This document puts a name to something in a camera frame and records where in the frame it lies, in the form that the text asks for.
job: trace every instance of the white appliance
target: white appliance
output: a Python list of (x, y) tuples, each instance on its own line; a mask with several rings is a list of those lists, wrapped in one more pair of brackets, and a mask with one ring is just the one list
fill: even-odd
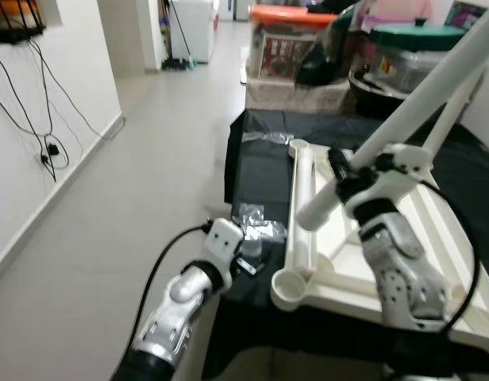
[(218, 19), (220, 21), (232, 21), (234, 19), (234, 5), (236, 0), (220, 0), (218, 7)]
[[(219, 0), (171, 0), (168, 16), (174, 58), (187, 59), (191, 56), (198, 62), (210, 61), (213, 54), (218, 6)], [(181, 29), (187, 39), (190, 54), (184, 43)]]
[(236, 20), (248, 21), (249, 8), (254, 4), (256, 0), (236, 0)]

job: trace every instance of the black cloth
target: black cloth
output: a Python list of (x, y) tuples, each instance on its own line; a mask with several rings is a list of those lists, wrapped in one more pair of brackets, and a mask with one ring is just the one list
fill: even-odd
[[(232, 125), (225, 163), (225, 200), (236, 216), (241, 203), (264, 206), (267, 220), (288, 222), (292, 162), (287, 146), (268, 140), (241, 143), (241, 134), (281, 132), (312, 144), (355, 148), (380, 121), (326, 115), (246, 110)], [(410, 143), (424, 141), (424, 126)], [(470, 222), (489, 274), (489, 151), (456, 125), (434, 160), (433, 177)], [(255, 279), (240, 276), (221, 297), (203, 372), (218, 376), (240, 351), (271, 346), (308, 353), (382, 362), (389, 332), (381, 325), (300, 307), (285, 313), (271, 302), (272, 275), (283, 267), (285, 244), (263, 242), (265, 269)], [(457, 371), (489, 371), (489, 355), (452, 346)]]

